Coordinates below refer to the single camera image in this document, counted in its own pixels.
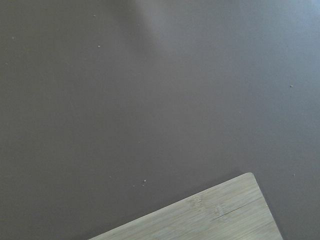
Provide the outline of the wooden cutting board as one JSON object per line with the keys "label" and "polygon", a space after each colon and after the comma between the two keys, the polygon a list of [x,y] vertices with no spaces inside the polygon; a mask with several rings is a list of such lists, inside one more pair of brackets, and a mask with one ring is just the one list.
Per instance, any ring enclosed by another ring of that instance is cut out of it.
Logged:
{"label": "wooden cutting board", "polygon": [[95,236],[96,240],[281,240],[248,172]]}

